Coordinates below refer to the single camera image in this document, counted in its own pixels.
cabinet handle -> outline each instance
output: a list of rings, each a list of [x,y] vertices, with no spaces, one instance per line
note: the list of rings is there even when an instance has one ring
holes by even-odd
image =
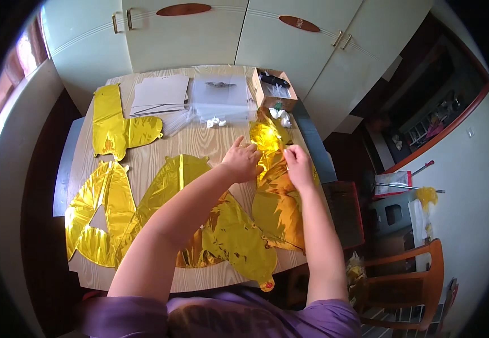
[[[352,35],[350,34],[350,35],[348,36],[348,40],[346,41],[346,43],[344,44],[344,46],[342,46],[342,48],[341,48],[342,50],[346,49],[346,46],[349,44],[349,41],[350,41],[351,39],[352,39]]]
[[[338,37],[336,38],[336,41],[334,44],[332,44],[331,46],[333,47],[336,47],[337,44],[339,44],[339,41],[340,41],[340,38],[343,36],[343,31],[339,30],[339,35]]]
[[[115,32],[115,34],[118,34],[119,31],[117,30],[117,19],[115,18],[116,14],[117,14],[117,12],[113,13],[113,15],[111,16],[111,19],[113,21],[113,31]]]
[[[129,8],[126,10],[126,21],[128,21],[128,30],[133,30],[133,28],[132,28],[132,16],[130,15],[130,10],[132,10],[132,8]]]

chair backrest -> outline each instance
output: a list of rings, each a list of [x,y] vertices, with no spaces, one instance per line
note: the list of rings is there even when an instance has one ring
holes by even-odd
[[[396,256],[365,261],[364,266],[377,266],[430,253],[430,270],[407,274],[372,277],[366,280],[360,306],[406,308],[424,304],[424,315],[419,323],[388,322],[361,317],[363,324],[393,329],[426,330],[434,317],[444,285],[444,254],[439,239],[430,244],[405,251]]]

metal rod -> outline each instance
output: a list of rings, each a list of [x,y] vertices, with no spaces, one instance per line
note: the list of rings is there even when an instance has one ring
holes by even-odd
[[[421,188],[418,188],[416,186],[402,186],[402,185],[399,185],[399,184],[390,184],[390,183],[378,183],[376,182],[376,185],[377,186],[392,186],[394,188],[403,188],[403,189],[421,189]],[[440,190],[440,189],[435,189],[434,191],[436,191],[437,193],[440,193],[440,194],[445,194],[446,191],[445,190]]]
[[[412,176],[418,174],[419,172],[422,172],[423,170],[425,170],[428,166],[432,166],[434,164],[434,161],[430,161],[428,162],[426,165],[422,166],[421,168],[419,168],[418,170],[416,170]]]

wooden oval plaque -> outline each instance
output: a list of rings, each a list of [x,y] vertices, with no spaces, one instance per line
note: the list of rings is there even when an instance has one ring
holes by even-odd
[[[179,4],[162,8],[156,12],[160,16],[178,16],[206,12],[211,6],[206,4]]]
[[[295,28],[299,28],[302,30],[307,30],[309,32],[319,32],[320,31],[318,26],[316,26],[315,24],[313,24],[309,21],[303,20],[301,18],[298,18],[298,17],[289,16],[289,15],[281,15],[281,16],[279,16],[279,20],[281,20],[285,24],[288,24],[290,26],[294,26]]]

cabinet door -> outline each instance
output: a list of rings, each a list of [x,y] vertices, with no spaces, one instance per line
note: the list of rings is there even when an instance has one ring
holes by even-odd
[[[337,48],[303,101],[321,139],[335,130],[388,66],[352,45]]]
[[[163,16],[161,9],[182,0],[122,0],[132,30],[126,41],[134,72],[191,65],[234,64],[248,0],[194,0],[210,10]],[[182,7],[182,12],[190,8]]]
[[[322,139],[335,130],[383,75],[431,5],[432,0],[363,1],[303,101]]]
[[[51,58],[80,113],[86,114],[92,93],[108,78],[132,73],[120,0],[48,0],[42,25]]]
[[[391,64],[417,31],[432,3],[433,0],[364,0],[347,30],[352,35],[350,44]]]
[[[339,31],[346,30],[361,2],[250,0],[235,64],[284,71],[304,98],[333,53]],[[320,31],[299,29],[280,16],[300,18]]]

